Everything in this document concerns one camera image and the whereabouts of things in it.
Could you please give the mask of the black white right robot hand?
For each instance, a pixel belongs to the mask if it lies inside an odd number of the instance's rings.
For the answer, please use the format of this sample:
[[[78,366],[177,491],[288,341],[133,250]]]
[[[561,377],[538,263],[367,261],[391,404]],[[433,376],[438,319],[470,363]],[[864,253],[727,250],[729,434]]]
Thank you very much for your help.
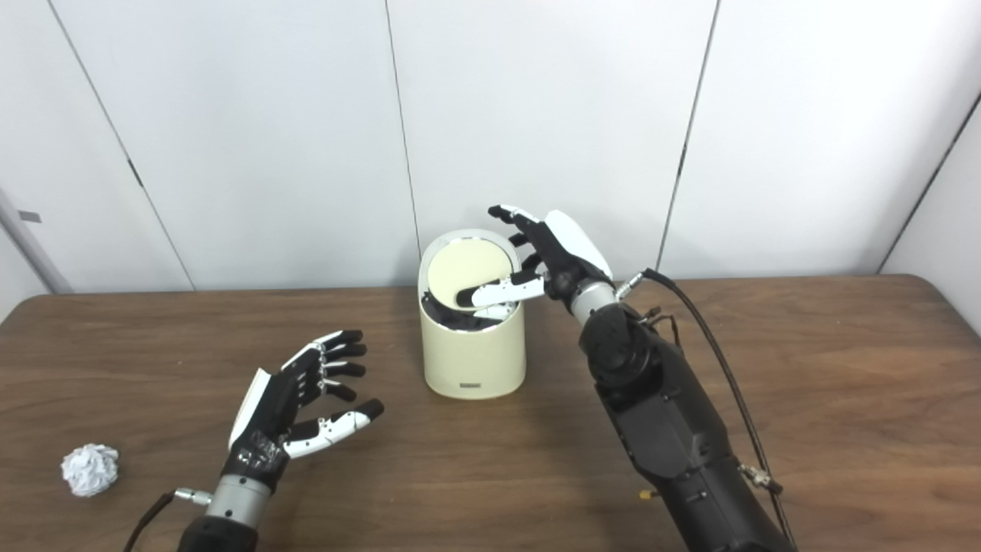
[[[495,304],[521,303],[537,297],[560,301],[581,324],[593,314],[618,303],[609,263],[591,238],[568,215],[551,210],[537,218],[524,209],[497,204],[487,210],[491,217],[513,225],[515,247],[530,245],[533,254],[518,272],[466,287],[456,293],[459,307],[483,310]]]

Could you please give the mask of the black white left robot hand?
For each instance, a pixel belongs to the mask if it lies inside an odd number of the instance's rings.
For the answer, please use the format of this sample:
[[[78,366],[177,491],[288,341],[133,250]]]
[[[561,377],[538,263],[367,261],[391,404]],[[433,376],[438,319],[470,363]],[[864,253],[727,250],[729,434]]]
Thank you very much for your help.
[[[379,399],[297,419],[317,399],[353,403],[356,392],[337,378],[364,376],[366,368],[354,359],[366,353],[361,330],[339,330],[306,343],[273,373],[258,368],[232,423],[221,476],[253,480],[276,492],[292,460],[325,451],[375,422],[385,412]]]

